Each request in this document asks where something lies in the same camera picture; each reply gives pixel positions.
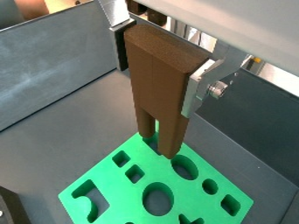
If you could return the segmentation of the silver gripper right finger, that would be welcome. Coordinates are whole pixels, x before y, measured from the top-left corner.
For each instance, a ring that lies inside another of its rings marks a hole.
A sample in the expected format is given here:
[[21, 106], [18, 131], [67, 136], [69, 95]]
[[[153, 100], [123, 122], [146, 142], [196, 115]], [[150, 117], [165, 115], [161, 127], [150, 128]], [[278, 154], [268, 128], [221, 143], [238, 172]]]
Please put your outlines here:
[[182, 115], [189, 118], [209, 96], [220, 99], [229, 88], [222, 79], [234, 74], [249, 54], [218, 40], [209, 61], [193, 73], [182, 105]]

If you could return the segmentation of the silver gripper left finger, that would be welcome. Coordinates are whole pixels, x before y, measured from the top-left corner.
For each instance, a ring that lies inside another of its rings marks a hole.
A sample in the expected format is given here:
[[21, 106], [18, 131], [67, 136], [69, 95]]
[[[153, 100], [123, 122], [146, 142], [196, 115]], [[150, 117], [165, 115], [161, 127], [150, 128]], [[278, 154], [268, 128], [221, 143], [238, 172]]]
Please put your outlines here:
[[105, 11], [110, 23], [109, 31], [117, 56], [117, 68], [121, 71], [125, 71], [129, 68], [125, 32], [137, 24], [137, 21], [130, 17], [126, 0], [97, 1]]

